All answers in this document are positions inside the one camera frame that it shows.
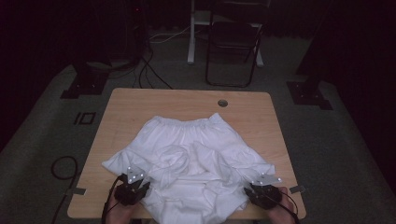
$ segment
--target dark background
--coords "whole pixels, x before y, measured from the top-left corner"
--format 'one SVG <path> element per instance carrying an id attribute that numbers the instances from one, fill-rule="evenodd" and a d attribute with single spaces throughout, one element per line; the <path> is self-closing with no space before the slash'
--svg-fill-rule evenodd
<path id="1" fill-rule="evenodd" d="M 197 7 L 209 2 L 197 1 Z M 106 63 L 133 57 L 133 43 L 125 47 L 120 41 L 133 35 L 136 18 L 130 0 L 0 4 L 3 148 L 52 78 L 72 59 Z M 147 1 L 147 22 L 153 29 L 184 28 L 190 7 L 186 0 Z M 313 38 L 296 74 L 320 76 L 336 86 L 394 191 L 395 23 L 396 3 L 391 0 L 273 0 L 266 30 L 266 35 L 277 37 Z"/>

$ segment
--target crumpled fabric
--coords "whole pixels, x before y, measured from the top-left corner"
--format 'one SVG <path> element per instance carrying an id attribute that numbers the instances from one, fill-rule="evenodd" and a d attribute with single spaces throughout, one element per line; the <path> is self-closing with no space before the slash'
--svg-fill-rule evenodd
<path id="1" fill-rule="evenodd" d="M 243 187 L 275 167 L 216 113 L 180 121 L 154 117 L 103 165 L 116 175 L 137 166 L 149 177 L 141 203 L 161 224 L 221 223 L 244 209 Z"/>

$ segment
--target wooden table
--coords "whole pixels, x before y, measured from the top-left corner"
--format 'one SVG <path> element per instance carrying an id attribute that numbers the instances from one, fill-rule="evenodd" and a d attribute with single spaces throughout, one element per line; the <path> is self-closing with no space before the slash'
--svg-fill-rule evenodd
<path id="1" fill-rule="evenodd" d="M 219 106 L 219 100 L 226 100 L 228 105 Z M 115 89 L 78 181 L 78 188 L 85 189 L 85 194 L 73 195 L 68 215 L 73 218 L 101 217 L 108 191 L 116 178 L 101 163 L 129 145 L 149 119 L 162 116 L 192 120 L 209 118 L 214 113 L 219 113 L 250 147 L 275 165 L 276 176 L 283 180 L 278 186 L 297 186 L 268 93 Z M 301 194 L 290 196 L 298 205 L 299 218 L 305 217 Z M 150 218 L 150 214 L 139 204 L 134 218 Z M 229 218 L 266 219 L 267 216 L 263 209 L 249 203 L 245 210 L 237 211 Z"/>

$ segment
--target chair seat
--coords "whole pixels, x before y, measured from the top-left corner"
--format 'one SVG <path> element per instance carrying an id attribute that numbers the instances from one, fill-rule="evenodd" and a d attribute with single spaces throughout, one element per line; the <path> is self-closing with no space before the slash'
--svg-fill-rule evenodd
<path id="1" fill-rule="evenodd" d="M 246 23 L 214 22 L 211 43 L 217 47 L 254 48 L 257 28 Z"/>

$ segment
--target cable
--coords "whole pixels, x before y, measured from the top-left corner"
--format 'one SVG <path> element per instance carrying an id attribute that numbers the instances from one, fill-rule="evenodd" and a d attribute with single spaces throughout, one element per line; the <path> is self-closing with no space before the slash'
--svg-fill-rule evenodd
<path id="1" fill-rule="evenodd" d="M 165 80 L 163 80 L 155 71 L 154 71 L 154 69 L 151 67 L 151 65 L 149 65 L 149 63 L 148 62 L 146 62 L 146 65 L 149 67 L 149 69 L 151 69 L 151 71 L 154 73 L 154 75 L 163 83 L 163 84 L 165 84 L 169 89 L 173 89 Z"/>
<path id="2" fill-rule="evenodd" d="M 286 195 L 294 203 L 294 207 L 296 208 L 296 215 L 298 215 L 297 203 L 287 193 L 284 193 L 282 191 L 280 191 L 280 193 Z"/>
<path id="3" fill-rule="evenodd" d="M 281 204 L 281 203 L 277 202 L 276 200 L 272 199 L 272 198 L 269 197 L 268 195 L 264 194 L 264 196 L 265 196 L 266 198 L 268 198 L 269 200 L 271 200 L 272 202 L 274 202 L 274 203 L 276 203 L 277 205 L 279 205 L 281 208 L 285 209 L 285 210 L 293 217 L 295 224 L 300 224 L 300 220 L 298 219 L 297 214 L 291 212 L 291 211 L 289 210 L 289 208 L 285 207 L 283 204 Z"/>
<path id="4" fill-rule="evenodd" d="M 151 43 L 151 44 L 161 44 L 161 43 L 164 43 L 164 42 L 166 42 L 166 41 L 168 41 L 168 40 L 174 38 L 175 36 L 182 35 L 182 34 L 183 34 L 186 30 L 188 30 L 189 28 L 190 28 L 190 26 L 188 26 L 186 29 L 182 30 L 181 32 L 179 32 L 179 33 L 177 33 L 177 34 L 158 34 L 158 35 L 154 35 L 154 36 L 152 36 L 150 39 L 152 39 L 152 38 L 154 38 L 154 37 L 156 37 L 156 36 L 159 36 L 159 35 L 171 35 L 171 36 L 168 37 L 168 38 L 166 38 L 166 39 L 163 40 L 163 41 L 160 41 L 160 42 L 150 42 L 150 43 Z"/>
<path id="5" fill-rule="evenodd" d="M 143 71 L 146 72 L 145 76 L 146 76 L 146 78 L 147 78 L 148 65 L 149 65 L 149 62 L 151 61 L 152 57 L 154 56 L 154 51 L 153 51 L 152 49 L 150 50 L 150 52 L 151 52 L 151 55 L 149 56 L 148 61 L 146 61 L 146 60 L 143 58 L 143 56 L 142 56 L 142 60 L 145 62 L 145 65 L 143 66 L 143 68 L 140 70 L 140 73 L 139 73 L 139 79 L 138 79 L 138 80 L 139 80 L 139 87 L 140 87 L 140 89 L 143 88 L 143 86 L 142 86 L 142 74 L 143 74 Z"/>
<path id="6" fill-rule="evenodd" d="M 114 204 L 110 209 L 108 209 L 108 202 L 110 202 L 111 195 L 113 195 L 113 190 L 116 187 L 117 182 L 121 180 L 122 175 L 119 175 L 116 180 L 114 180 L 113 185 L 111 186 L 111 189 L 108 193 L 107 200 L 105 202 L 105 206 L 103 207 L 103 212 L 102 212 L 102 224 L 106 224 L 106 216 L 107 214 L 113 209 L 116 205 L 118 205 L 120 202 L 117 202 Z"/>
<path id="7" fill-rule="evenodd" d="M 74 172 L 73 172 L 73 175 L 70 175 L 70 176 L 59 176 L 59 175 L 57 175 L 57 174 L 55 173 L 55 166 L 56 166 L 56 164 L 57 164 L 59 161 L 64 160 L 64 159 L 70 159 L 70 160 L 73 161 L 74 166 L 75 166 L 75 170 L 74 170 Z M 77 178 L 79 175 L 81 175 L 81 172 L 78 171 L 78 163 L 77 163 L 77 160 L 76 160 L 74 157 L 71 157 L 71 156 L 63 156 L 63 157 L 58 158 L 57 160 L 55 160 L 55 161 L 52 163 L 51 167 L 50 167 L 50 172 L 51 172 L 52 175 L 53 175 L 55 178 L 57 178 L 57 179 L 60 179 L 60 180 L 68 180 L 68 179 L 71 179 L 70 184 L 69 184 L 69 188 L 67 189 L 67 191 L 69 191 L 70 189 L 73 188 L 74 183 L 75 183 L 75 181 L 76 181 L 76 178 Z M 64 200 L 65 200 L 66 197 L 67 197 L 67 191 L 66 191 L 66 193 L 64 194 L 64 196 L 62 197 L 62 200 L 61 200 L 61 202 L 59 203 L 59 205 L 58 205 L 58 207 L 57 207 L 57 209 L 56 209 L 56 212 L 55 212 L 55 214 L 54 214 L 54 216 L 53 216 L 53 218 L 52 218 L 52 221 L 51 221 L 52 224 L 55 223 L 56 218 L 58 217 L 59 211 L 61 210 L 61 207 L 62 207 L 62 205 L 64 204 Z"/>

